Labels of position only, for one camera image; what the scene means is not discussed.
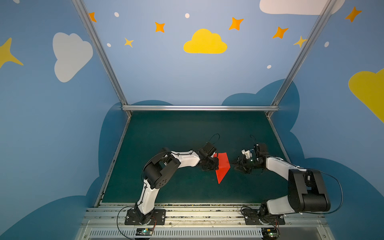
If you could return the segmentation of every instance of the green mat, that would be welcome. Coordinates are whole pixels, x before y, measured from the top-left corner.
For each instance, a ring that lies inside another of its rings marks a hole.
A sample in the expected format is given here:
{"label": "green mat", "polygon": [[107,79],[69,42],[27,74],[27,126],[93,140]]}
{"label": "green mat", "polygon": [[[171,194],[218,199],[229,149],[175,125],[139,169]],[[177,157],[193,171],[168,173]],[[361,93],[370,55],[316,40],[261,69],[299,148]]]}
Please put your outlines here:
{"label": "green mat", "polygon": [[[230,162],[253,147],[250,134],[267,144],[270,155],[284,158],[264,112],[134,112],[103,202],[138,201],[143,166],[161,148],[199,149],[215,133],[220,134],[217,152],[226,152]],[[218,184],[215,171],[184,167],[159,191],[156,202],[261,203],[287,194],[284,178],[268,170],[260,174],[260,169],[246,175],[231,166]]]}

